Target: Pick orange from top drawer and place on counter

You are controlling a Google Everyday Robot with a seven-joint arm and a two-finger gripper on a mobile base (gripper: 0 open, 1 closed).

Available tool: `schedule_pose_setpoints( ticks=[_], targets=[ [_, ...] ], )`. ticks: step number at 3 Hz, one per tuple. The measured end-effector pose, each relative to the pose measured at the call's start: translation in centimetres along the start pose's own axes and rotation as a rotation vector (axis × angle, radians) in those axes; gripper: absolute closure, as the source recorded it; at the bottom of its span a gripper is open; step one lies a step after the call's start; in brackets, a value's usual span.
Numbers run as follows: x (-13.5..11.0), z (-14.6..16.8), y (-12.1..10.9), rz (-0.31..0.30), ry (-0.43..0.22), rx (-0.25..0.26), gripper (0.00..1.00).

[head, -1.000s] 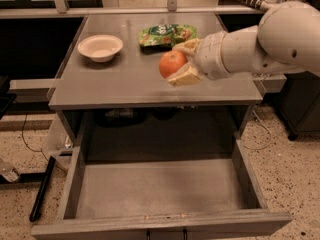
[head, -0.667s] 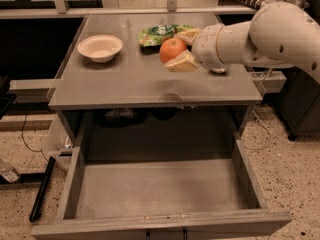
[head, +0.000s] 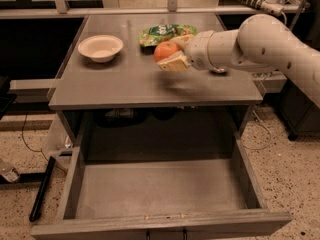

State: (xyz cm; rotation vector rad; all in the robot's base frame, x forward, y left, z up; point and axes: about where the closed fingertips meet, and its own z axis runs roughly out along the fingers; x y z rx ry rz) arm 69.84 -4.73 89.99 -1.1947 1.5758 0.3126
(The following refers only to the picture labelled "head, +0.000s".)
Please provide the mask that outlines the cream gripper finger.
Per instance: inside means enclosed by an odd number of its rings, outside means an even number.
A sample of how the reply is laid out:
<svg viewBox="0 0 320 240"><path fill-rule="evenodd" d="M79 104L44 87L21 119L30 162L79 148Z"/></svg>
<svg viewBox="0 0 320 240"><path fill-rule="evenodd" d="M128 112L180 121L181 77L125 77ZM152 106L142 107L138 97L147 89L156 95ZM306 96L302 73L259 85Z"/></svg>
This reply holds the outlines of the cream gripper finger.
<svg viewBox="0 0 320 240"><path fill-rule="evenodd" d="M192 34L177 36L171 39L180 49L184 49L189 41L193 38Z"/></svg>
<svg viewBox="0 0 320 240"><path fill-rule="evenodd" d="M157 65L163 70L168 72L184 72L190 66L187 57L182 51L178 51L168 58L160 60Z"/></svg>

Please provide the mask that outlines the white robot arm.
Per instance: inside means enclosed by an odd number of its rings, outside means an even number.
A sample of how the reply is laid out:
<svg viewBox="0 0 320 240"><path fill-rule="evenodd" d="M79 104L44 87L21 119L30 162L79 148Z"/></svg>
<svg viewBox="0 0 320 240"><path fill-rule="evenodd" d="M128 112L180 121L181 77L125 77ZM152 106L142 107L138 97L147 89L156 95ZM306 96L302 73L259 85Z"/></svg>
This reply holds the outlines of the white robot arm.
<svg viewBox="0 0 320 240"><path fill-rule="evenodd" d="M257 14L236 30L203 31L172 41L180 50L158 62L164 71L193 67L216 73L229 69L263 73L277 69L320 107L320 52L273 16Z"/></svg>

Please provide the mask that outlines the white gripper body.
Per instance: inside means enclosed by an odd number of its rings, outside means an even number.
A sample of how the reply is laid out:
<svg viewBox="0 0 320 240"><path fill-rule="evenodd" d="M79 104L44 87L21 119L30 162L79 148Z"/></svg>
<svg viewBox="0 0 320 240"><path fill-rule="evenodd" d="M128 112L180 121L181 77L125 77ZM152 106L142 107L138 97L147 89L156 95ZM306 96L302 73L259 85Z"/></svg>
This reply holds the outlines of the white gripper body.
<svg viewBox="0 0 320 240"><path fill-rule="evenodd" d="M208 55L208 45L213 34L213 30L199 32L190 39L184 48L188 61L197 70L215 70Z"/></svg>

